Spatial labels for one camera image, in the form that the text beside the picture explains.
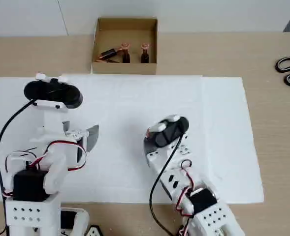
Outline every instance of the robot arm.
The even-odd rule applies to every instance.
[[[179,140],[178,149],[161,175],[160,182],[183,216],[180,236],[244,236],[229,206],[219,198],[214,185],[198,174],[193,155],[186,146],[189,122],[169,116],[150,127],[144,140],[150,168],[158,175]]]
[[[12,236],[83,236],[89,215],[83,209],[61,208],[59,190],[68,171],[84,167],[87,153],[98,139],[98,125],[88,130],[70,130],[64,120],[68,109],[81,105],[82,94],[63,77],[37,74],[25,87],[25,96],[36,99],[32,109],[44,112],[44,126],[30,141],[39,152],[24,156],[15,151],[6,158],[4,186],[7,224]]]

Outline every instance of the black wire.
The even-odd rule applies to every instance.
[[[174,156],[176,150],[178,149],[181,140],[182,140],[183,136],[180,136],[178,143],[176,144],[173,152],[171,153],[170,157],[168,158],[168,160],[166,161],[164,167],[161,169],[158,177],[156,178],[154,185],[152,186],[151,190],[150,190],[150,196],[149,196],[149,207],[150,207],[150,212],[151,215],[153,216],[153,219],[155,220],[155,222],[169,235],[169,236],[173,236],[173,234],[157,219],[155,213],[154,213],[154,209],[153,209],[153,193],[155,190],[155,187],[158,183],[158,181],[160,180],[162,174],[164,173],[166,167],[168,166],[169,162],[171,161],[172,157]]]
[[[20,110],[18,110],[15,114],[13,114],[12,117],[10,117],[10,119],[6,122],[6,124],[3,126],[1,132],[0,132],[0,142],[2,139],[2,136],[6,130],[6,128],[9,126],[9,124],[13,121],[13,119],[16,118],[16,116],[18,116],[22,111],[24,111],[28,106],[30,106],[31,104],[33,104],[37,99],[32,99],[30,102],[28,102],[26,105],[24,105]],[[4,192],[4,186],[3,186],[3,181],[2,181],[2,177],[1,177],[1,171],[0,171],[0,190],[1,190],[1,195]],[[7,220],[6,220],[6,197],[2,197],[2,206],[3,206],[3,213],[4,213],[4,217],[5,217],[5,228],[3,231],[0,232],[0,235],[2,235],[5,231],[6,231],[6,235],[9,236],[9,227],[7,226]]]

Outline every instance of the white paper sheet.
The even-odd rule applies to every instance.
[[[32,78],[0,78],[0,130],[27,102],[23,88],[29,80]],[[193,161],[198,163],[201,173],[214,181],[224,199],[229,203],[263,201],[242,80],[227,79],[227,84],[214,86],[216,80],[200,76],[68,76],[68,81],[76,85],[84,97],[78,109],[69,111],[69,120],[76,128],[99,124],[100,134],[87,166],[66,177],[62,200],[147,203],[154,176],[143,154],[144,133],[148,126],[167,115],[181,114],[190,121],[189,144],[196,153]],[[224,107],[234,112],[223,115]],[[34,113],[35,110],[30,108],[18,116],[6,131],[0,163],[11,150],[30,147],[27,140],[36,127],[42,125],[43,118],[41,113]],[[217,127],[233,118],[234,122],[228,122],[226,128]],[[234,151],[236,144],[240,148]],[[170,202],[161,188],[157,188],[154,201]]]
[[[203,77],[203,116],[210,179],[229,203],[264,201],[241,78]]]

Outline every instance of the cardboard box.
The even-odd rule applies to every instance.
[[[155,74],[157,69],[157,25],[154,18],[99,18],[93,48],[92,71],[101,74]],[[130,63],[96,62],[109,49],[129,43]],[[141,44],[149,43],[149,63],[141,63]],[[122,62],[122,53],[111,58]]]

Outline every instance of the wooden table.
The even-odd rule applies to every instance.
[[[0,38],[0,76],[89,73],[92,44],[91,36]],[[274,70],[283,56],[290,56],[290,33],[158,35],[159,74],[243,77],[265,192],[264,204],[231,206],[249,236],[290,236],[290,87]],[[68,206],[88,210],[105,236],[164,235],[147,205]],[[171,206],[155,209],[163,223],[177,229],[179,217]]]

